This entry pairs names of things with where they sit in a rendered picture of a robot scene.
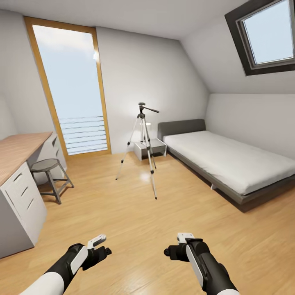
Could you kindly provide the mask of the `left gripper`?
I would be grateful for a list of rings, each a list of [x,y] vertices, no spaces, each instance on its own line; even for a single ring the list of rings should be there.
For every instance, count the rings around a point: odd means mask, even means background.
[[[93,253],[92,261],[91,263],[83,267],[83,271],[95,266],[97,263],[101,262],[102,260],[106,259],[107,255],[112,254],[111,250],[109,248],[105,249],[105,246],[101,246],[98,249],[90,249]]]

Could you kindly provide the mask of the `camera tripod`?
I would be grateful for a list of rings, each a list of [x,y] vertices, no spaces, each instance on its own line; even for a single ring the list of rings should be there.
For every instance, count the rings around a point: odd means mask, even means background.
[[[127,143],[127,146],[129,146],[130,143],[140,143],[140,144],[143,144],[144,146],[146,146],[147,151],[148,151],[149,162],[150,162],[150,173],[151,173],[151,175],[153,175],[154,171],[152,170],[152,165],[151,165],[151,160],[150,160],[150,153],[151,153],[152,156],[154,156],[154,153],[152,152],[152,148],[151,148],[151,144],[150,144],[150,138],[149,138],[148,129],[147,129],[147,126],[146,126],[146,121],[145,121],[145,114],[142,113],[142,110],[145,108],[145,109],[151,110],[151,111],[156,112],[156,113],[159,113],[159,111],[154,110],[154,109],[149,109],[147,107],[144,107],[143,105],[145,105],[145,103],[143,103],[143,102],[139,103],[140,114],[137,115],[137,119],[136,119],[134,128],[132,130],[132,134],[130,136],[130,139],[129,139],[128,143]],[[137,124],[137,121],[138,121],[139,117],[141,118],[141,129],[140,129],[140,131],[141,131],[141,141],[131,141],[131,138],[132,138],[132,135],[133,135],[133,132],[135,130],[135,127],[136,127],[136,124]]]

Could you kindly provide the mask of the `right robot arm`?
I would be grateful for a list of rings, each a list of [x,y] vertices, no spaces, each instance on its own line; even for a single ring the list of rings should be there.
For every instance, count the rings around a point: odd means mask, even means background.
[[[164,254],[170,256],[170,260],[190,262],[207,295],[241,295],[225,266],[217,262],[202,238],[195,238],[192,233],[178,233],[177,240],[177,245],[170,245]]]

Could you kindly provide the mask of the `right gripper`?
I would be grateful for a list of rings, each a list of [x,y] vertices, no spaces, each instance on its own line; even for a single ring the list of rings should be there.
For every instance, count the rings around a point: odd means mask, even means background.
[[[187,260],[184,258],[182,254],[182,247],[184,244],[179,245],[170,245],[168,249],[164,250],[164,254],[166,256],[170,256],[170,260],[180,260],[187,262]]]

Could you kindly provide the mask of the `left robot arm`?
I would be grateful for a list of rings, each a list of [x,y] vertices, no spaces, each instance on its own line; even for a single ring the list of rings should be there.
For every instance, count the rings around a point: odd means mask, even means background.
[[[63,295],[80,267],[83,271],[95,266],[112,254],[109,248],[95,247],[105,242],[107,237],[99,235],[85,245],[75,245],[37,281],[20,295]]]

